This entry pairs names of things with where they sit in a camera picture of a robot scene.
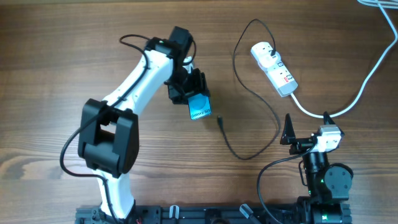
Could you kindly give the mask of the blue Galaxy smartphone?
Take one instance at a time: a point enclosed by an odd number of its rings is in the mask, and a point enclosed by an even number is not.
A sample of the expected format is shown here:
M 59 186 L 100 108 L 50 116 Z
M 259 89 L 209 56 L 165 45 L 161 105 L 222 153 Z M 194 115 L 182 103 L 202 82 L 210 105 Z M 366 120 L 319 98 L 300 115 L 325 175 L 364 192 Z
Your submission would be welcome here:
M 197 94 L 188 99 L 190 118 L 201 119 L 211 114 L 210 98 L 203 94 Z

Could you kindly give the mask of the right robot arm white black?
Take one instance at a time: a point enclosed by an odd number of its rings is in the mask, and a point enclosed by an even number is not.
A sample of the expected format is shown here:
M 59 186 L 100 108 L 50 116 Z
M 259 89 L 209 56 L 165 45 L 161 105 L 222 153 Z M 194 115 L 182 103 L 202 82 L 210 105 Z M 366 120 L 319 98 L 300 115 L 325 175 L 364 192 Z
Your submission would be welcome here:
M 317 132 L 308 138 L 297 138 L 289 114 L 285 116 L 280 144 L 289 145 L 289 154 L 299 156 L 302 184 L 308 188 L 307 197 L 295 203 L 295 223 L 352 223 L 348 204 L 353 183 L 353 170 L 342 163 L 329 163 L 328 153 L 339 148 L 344 132 L 327 112 Z

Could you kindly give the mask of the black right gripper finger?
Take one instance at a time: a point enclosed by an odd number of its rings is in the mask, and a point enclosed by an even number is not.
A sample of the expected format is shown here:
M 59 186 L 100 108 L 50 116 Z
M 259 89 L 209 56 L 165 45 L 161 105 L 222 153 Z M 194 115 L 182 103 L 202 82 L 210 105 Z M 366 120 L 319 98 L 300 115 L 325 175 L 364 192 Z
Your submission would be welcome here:
M 323 122 L 324 125 L 322 126 L 322 135 L 345 135 L 345 133 L 336 125 L 327 112 L 323 113 Z
M 290 117 L 290 114 L 287 113 L 285 116 L 284 130 L 281 135 L 280 144 L 289 145 L 289 144 L 294 144 L 295 142 L 296 142 L 296 136 L 292 124 L 292 119 Z

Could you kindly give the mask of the white power strip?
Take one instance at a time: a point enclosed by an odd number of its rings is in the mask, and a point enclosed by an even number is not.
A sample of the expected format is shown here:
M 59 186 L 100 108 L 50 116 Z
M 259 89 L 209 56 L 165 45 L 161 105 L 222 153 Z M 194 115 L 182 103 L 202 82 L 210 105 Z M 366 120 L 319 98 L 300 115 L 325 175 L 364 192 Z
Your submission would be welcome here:
M 271 54 L 273 51 L 274 49 L 271 47 L 270 43 L 259 42 L 252 46 L 251 55 L 257 62 L 258 56 L 262 54 Z M 278 64 L 271 68 L 261 70 L 266 74 L 267 78 L 281 97 L 291 95 L 298 87 L 298 83 L 288 71 L 281 57 Z

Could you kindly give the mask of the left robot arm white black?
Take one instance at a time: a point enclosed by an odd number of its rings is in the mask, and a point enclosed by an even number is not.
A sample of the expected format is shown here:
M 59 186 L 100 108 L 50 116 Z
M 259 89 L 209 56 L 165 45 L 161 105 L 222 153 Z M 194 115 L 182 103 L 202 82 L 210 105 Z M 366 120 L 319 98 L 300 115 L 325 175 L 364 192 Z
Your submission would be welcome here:
M 98 178 L 102 203 L 93 223 L 137 223 L 129 171 L 139 152 L 139 117 L 156 91 L 166 85 L 175 105 L 188 105 L 192 120 L 211 114 L 205 74 L 188 56 L 191 33 L 174 27 L 167 39 L 148 39 L 130 75 L 101 101 L 88 100 L 82 110 L 78 155 Z

